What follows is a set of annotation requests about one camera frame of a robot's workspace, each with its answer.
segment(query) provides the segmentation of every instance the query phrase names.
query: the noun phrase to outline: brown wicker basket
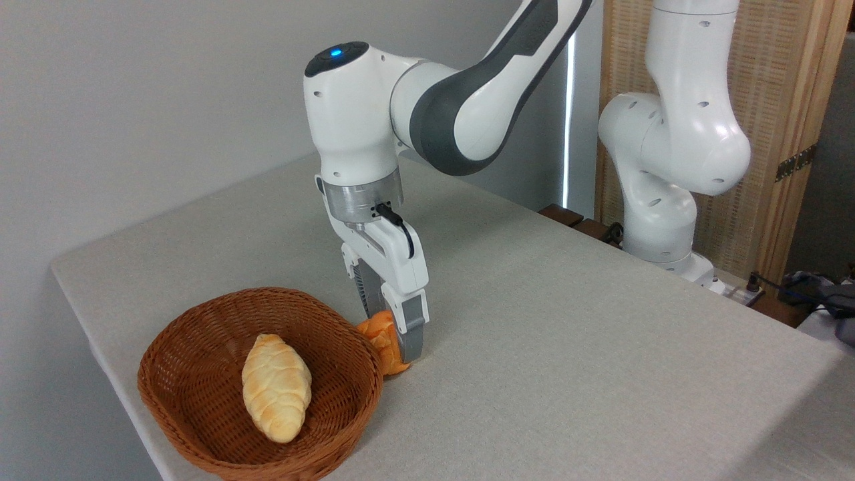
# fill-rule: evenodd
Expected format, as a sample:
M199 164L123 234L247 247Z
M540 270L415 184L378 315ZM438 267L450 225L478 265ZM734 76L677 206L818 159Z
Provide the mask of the brown wicker basket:
M240 373L256 336L276 334L303 357L312 401L297 437L268 440L252 424ZM170 323L139 366L138 388L166 437L226 480L319 479L356 447L383 386L376 351L310 295L253 288L209 300Z

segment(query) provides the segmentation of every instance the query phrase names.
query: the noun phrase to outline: orange toy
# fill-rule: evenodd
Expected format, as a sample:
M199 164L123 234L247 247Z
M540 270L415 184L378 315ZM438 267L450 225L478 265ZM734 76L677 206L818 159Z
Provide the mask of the orange toy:
M395 332L395 319L392 311L377 312L371 319L357 326L359 332L368 337L371 345L380 354L380 372L391 376L404 372L410 364L401 362L401 349L398 347L398 334Z

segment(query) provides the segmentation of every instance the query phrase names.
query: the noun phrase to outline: bread roll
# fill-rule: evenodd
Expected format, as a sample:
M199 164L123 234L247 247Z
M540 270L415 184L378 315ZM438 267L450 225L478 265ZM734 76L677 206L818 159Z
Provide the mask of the bread roll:
M262 334L246 356L244 404L252 422L275 442L300 432L312 398L312 376L303 358L276 334Z

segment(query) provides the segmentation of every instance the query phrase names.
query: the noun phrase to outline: woven panel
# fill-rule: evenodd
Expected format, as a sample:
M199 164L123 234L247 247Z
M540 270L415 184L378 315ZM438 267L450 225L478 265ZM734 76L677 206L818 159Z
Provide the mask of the woven panel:
M769 176L780 159L775 145L779 118L787 109L785 88L798 48L799 23L806 2L795 0L742 0L736 18L728 66L728 83L734 113L752 144L752 161L742 182L714 198L695 195L698 222L694 250L721 269L745 276L752 269L752 244L764 226ZM606 3L605 101L623 92L656 92L647 73L644 55L652 0ZM622 195L614 165L604 149L599 203L601 221L623 218Z

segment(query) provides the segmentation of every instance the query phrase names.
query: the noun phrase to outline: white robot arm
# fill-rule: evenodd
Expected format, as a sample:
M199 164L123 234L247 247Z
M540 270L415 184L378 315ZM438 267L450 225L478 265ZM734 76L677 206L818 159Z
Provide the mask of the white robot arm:
M623 249L715 290L712 264L692 252L691 192L726 192L751 157L728 95L739 0L655 0L653 7L646 64L660 95L619 95L599 122L621 182Z
M366 314L392 309L404 362L422 352L428 270L415 230L393 211L403 202L398 152L409 146L450 175L486 167L592 1L524 1L485 57L459 72L364 42L306 67L318 190Z

